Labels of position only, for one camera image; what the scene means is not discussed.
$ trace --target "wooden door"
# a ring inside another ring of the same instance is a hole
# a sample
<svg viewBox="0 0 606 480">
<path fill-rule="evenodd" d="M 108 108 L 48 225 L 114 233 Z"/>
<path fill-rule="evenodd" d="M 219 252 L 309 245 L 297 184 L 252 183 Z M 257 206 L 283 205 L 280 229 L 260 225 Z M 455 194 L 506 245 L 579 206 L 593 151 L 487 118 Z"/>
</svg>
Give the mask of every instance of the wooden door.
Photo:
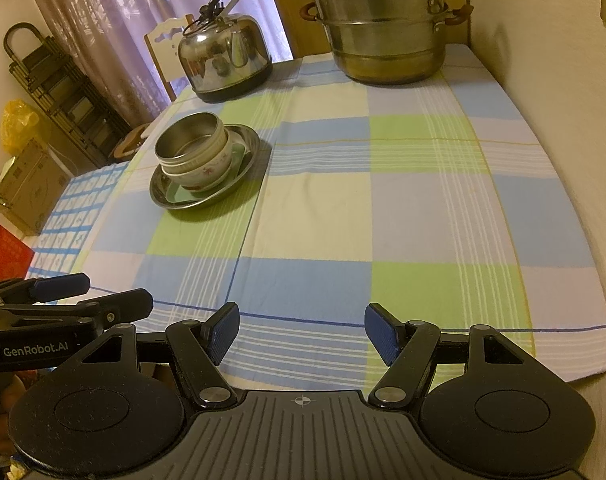
<svg viewBox="0 0 606 480">
<path fill-rule="evenodd" d="M 330 51 L 323 25 L 318 22 L 306 22 L 299 16 L 300 8 L 311 1 L 275 0 L 294 57 L 310 56 L 311 54 Z M 448 4 L 452 8 L 461 7 L 465 2 L 466 0 L 448 0 Z M 463 23 L 455 27 L 448 27 L 448 42 L 467 43 L 468 24 Z"/>
</svg>

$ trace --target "plastic bag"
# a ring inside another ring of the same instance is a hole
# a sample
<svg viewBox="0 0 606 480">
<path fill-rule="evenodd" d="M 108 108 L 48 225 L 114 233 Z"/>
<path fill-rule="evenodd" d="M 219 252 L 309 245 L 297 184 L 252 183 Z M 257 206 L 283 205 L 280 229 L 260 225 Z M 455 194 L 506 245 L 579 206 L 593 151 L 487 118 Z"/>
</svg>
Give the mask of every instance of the plastic bag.
<svg viewBox="0 0 606 480">
<path fill-rule="evenodd" d="M 10 155 L 18 155 L 35 138 L 46 146 L 51 138 L 51 121 L 22 99 L 9 101 L 3 109 L 1 144 Z"/>
</svg>

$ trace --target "wooden chair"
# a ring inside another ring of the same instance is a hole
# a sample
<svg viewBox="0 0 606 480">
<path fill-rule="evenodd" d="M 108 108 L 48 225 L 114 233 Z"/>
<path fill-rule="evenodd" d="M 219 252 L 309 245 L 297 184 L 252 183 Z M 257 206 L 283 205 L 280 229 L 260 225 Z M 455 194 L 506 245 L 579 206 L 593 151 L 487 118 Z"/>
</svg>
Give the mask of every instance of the wooden chair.
<svg viewBox="0 0 606 480">
<path fill-rule="evenodd" d="M 171 81 L 185 77 L 178 56 L 179 41 L 185 27 L 193 21 L 192 14 L 187 14 L 184 18 L 169 18 L 145 34 L 147 49 L 172 101 L 176 100 L 176 93 Z"/>
</svg>

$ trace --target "kettle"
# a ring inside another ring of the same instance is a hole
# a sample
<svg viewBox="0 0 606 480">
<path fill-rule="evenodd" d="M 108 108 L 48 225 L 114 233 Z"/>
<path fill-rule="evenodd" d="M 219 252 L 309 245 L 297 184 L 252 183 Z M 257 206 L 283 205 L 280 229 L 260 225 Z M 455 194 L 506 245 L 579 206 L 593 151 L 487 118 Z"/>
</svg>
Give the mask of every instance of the kettle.
<svg viewBox="0 0 606 480">
<path fill-rule="evenodd" d="M 253 90 L 272 72 L 272 57 L 259 24 L 246 14 L 230 14 L 239 0 L 211 0 L 183 31 L 180 64 L 196 95 L 215 103 Z"/>
</svg>

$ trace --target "pot handle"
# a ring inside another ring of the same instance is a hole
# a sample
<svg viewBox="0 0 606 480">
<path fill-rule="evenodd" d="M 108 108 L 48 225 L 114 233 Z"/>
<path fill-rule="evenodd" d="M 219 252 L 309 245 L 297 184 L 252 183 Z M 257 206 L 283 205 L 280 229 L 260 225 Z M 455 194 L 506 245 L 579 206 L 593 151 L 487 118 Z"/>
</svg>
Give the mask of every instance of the pot handle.
<svg viewBox="0 0 606 480">
<path fill-rule="evenodd" d="M 446 25 L 460 25 L 461 23 L 465 23 L 469 20 L 472 11 L 474 10 L 474 6 L 465 4 L 460 9 L 453 9 L 452 14 L 454 14 L 454 18 L 445 18 Z"/>
<path fill-rule="evenodd" d="M 301 10 L 299 12 L 301 18 L 303 18 L 306 22 L 315 22 L 316 20 L 318 20 L 318 15 L 309 13 L 310 9 L 315 6 L 316 2 L 310 2 L 307 5 L 301 7 Z"/>
</svg>

